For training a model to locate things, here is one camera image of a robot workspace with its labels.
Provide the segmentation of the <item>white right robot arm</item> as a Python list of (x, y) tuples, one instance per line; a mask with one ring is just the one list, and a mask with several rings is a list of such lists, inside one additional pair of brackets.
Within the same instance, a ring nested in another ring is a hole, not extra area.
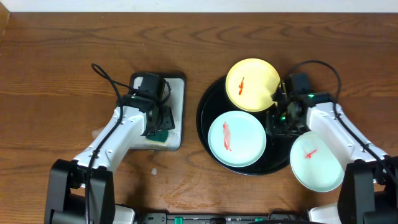
[(309, 210), (314, 223), (397, 223), (397, 158), (369, 141), (328, 93), (278, 87), (267, 116), (272, 136), (296, 136), (290, 165), (316, 192), (340, 187), (338, 201)]

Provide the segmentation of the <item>mint plate with small stain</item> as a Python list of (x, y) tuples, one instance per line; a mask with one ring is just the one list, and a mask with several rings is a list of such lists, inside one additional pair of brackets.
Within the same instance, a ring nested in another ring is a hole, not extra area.
[(315, 192), (329, 192), (343, 181), (344, 171), (324, 140), (309, 131), (290, 150), (290, 166), (297, 180)]

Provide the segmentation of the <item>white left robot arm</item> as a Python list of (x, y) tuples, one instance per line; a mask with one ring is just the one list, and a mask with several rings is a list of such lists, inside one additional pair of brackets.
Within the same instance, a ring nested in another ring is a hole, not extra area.
[(113, 175), (141, 136), (175, 127), (171, 107), (125, 95), (98, 137), (72, 161), (50, 170), (45, 223), (134, 223), (135, 211), (117, 205)]

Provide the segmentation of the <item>green scrubbing sponge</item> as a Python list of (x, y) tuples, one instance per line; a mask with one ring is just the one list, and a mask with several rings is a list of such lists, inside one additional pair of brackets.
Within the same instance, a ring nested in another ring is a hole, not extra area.
[(164, 144), (169, 137), (168, 130), (157, 131), (155, 133), (150, 133), (146, 136), (146, 139), (150, 142)]

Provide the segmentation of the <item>mint plate with long stain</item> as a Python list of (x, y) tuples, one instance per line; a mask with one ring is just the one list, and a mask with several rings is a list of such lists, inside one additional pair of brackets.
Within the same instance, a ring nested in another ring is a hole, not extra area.
[(263, 125), (253, 115), (229, 111), (219, 115), (207, 134), (213, 155), (224, 165), (247, 167), (263, 155), (267, 137)]

